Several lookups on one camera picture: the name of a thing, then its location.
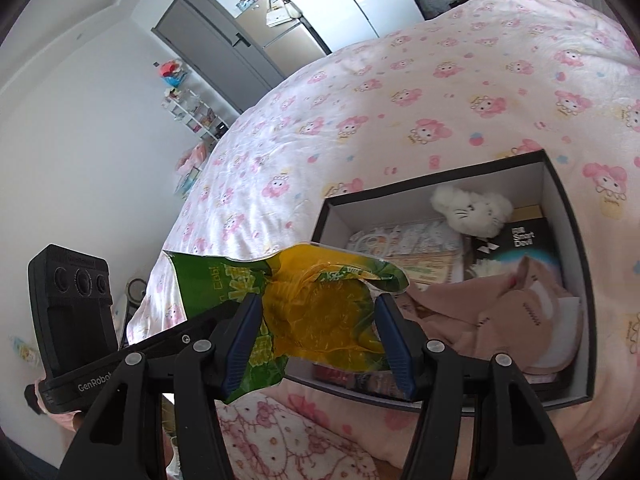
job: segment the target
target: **yellow plastic wrapper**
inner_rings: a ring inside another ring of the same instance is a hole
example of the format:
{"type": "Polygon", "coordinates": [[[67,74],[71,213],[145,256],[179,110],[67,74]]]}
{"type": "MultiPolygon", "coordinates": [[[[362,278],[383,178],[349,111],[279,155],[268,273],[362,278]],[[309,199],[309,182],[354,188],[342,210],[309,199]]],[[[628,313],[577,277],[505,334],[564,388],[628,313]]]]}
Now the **yellow plastic wrapper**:
{"type": "Polygon", "coordinates": [[[248,292],[262,295],[264,323],[240,394],[277,383],[288,356],[355,372],[388,369],[367,283],[405,290],[408,280],[394,264],[315,244],[252,262],[167,254],[187,317],[248,292]]]}

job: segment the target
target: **white plush toy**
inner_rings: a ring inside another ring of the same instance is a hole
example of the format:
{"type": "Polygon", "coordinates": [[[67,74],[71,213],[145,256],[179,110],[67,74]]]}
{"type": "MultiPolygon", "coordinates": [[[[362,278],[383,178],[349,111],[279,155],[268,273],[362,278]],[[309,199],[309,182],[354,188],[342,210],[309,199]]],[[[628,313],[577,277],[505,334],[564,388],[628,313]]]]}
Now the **white plush toy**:
{"type": "Polygon", "coordinates": [[[478,238],[497,236],[513,212],[511,202],[500,194],[473,193],[448,184],[436,188],[431,205],[452,229],[478,238]]]}

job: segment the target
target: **door handle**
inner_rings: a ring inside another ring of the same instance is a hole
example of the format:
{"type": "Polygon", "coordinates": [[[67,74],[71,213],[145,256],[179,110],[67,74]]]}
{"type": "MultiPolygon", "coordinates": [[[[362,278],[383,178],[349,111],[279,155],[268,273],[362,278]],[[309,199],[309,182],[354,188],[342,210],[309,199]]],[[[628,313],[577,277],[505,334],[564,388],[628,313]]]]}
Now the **door handle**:
{"type": "Polygon", "coordinates": [[[246,46],[251,46],[251,43],[249,43],[246,38],[240,34],[239,32],[236,32],[236,38],[238,38],[238,40],[232,44],[231,46],[236,46],[238,43],[244,43],[246,46]]]}

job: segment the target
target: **bolt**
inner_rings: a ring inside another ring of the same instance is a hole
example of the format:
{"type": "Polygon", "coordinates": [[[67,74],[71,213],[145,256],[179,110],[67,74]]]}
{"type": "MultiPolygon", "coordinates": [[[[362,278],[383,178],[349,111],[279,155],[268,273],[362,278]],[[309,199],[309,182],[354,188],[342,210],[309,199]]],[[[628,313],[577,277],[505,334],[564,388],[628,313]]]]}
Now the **bolt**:
{"type": "Polygon", "coordinates": [[[513,361],[507,354],[498,354],[495,357],[495,362],[497,362],[500,366],[511,366],[513,361]]]}
{"type": "Polygon", "coordinates": [[[142,354],[138,352],[132,352],[124,358],[124,362],[129,366],[137,365],[140,361],[142,361],[142,354]]]}
{"type": "Polygon", "coordinates": [[[429,352],[433,352],[434,354],[444,352],[444,343],[442,341],[438,341],[437,339],[432,339],[427,343],[427,350],[429,352]]]}
{"type": "Polygon", "coordinates": [[[193,349],[196,352],[206,352],[211,348],[211,341],[208,339],[200,339],[193,344],[193,349]]]}

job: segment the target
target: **ceiling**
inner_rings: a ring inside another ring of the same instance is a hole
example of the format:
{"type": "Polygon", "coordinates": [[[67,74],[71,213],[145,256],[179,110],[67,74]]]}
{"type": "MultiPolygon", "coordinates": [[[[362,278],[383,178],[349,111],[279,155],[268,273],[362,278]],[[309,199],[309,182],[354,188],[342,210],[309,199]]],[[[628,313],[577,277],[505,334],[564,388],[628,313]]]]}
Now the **ceiling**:
{"type": "Polygon", "coordinates": [[[118,0],[31,0],[0,46],[0,88],[73,26],[118,0]]]}

